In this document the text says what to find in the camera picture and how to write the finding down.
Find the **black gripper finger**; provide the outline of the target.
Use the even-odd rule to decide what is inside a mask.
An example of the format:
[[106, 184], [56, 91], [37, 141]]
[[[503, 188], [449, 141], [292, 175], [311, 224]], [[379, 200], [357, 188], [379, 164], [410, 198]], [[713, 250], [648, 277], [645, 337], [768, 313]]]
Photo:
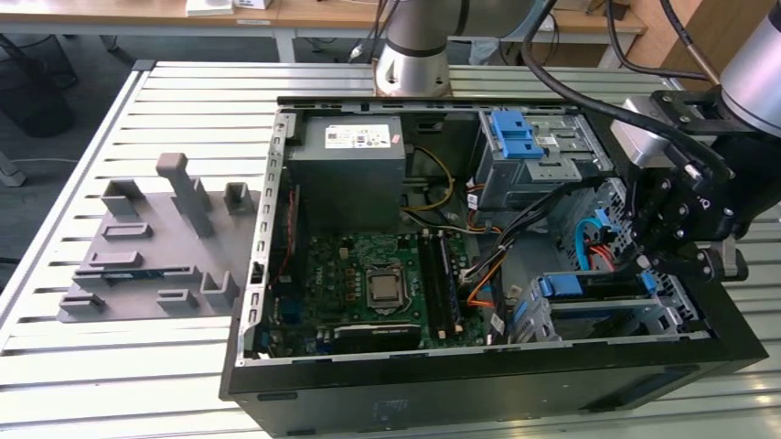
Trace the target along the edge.
[[678, 236], [689, 206], [676, 198], [678, 186], [674, 176], [638, 176], [632, 182], [633, 258], [642, 268], [689, 268]]
[[657, 272], [704, 282], [742, 282], [748, 278], [748, 264], [734, 238], [712, 241], [702, 248], [688, 245], [677, 252], [650, 253], [648, 259]]

